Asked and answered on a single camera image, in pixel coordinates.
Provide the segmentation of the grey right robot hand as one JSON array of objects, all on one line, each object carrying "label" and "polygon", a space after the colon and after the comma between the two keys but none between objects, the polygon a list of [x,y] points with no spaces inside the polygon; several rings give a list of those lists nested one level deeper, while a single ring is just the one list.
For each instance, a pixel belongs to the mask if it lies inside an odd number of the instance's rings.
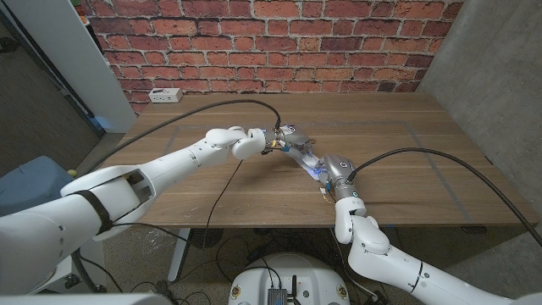
[{"label": "grey right robot hand", "polygon": [[329,188],[336,201],[347,197],[358,197],[357,189],[348,180],[354,167],[351,160],[339,155],[325,155],[316,164],[318,180]]}]

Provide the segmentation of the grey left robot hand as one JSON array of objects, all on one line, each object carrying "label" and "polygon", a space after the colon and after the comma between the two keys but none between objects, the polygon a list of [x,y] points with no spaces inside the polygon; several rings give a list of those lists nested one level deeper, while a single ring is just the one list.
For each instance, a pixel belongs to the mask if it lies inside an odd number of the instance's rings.
[{"label": "grey left robot hand", "polygon": [[282,125],[276,130],[264,132],[265,148],[262,155],[274,150],[281,151],[293,159],[309,159],[312,154],[312,140],[294,125]]}]

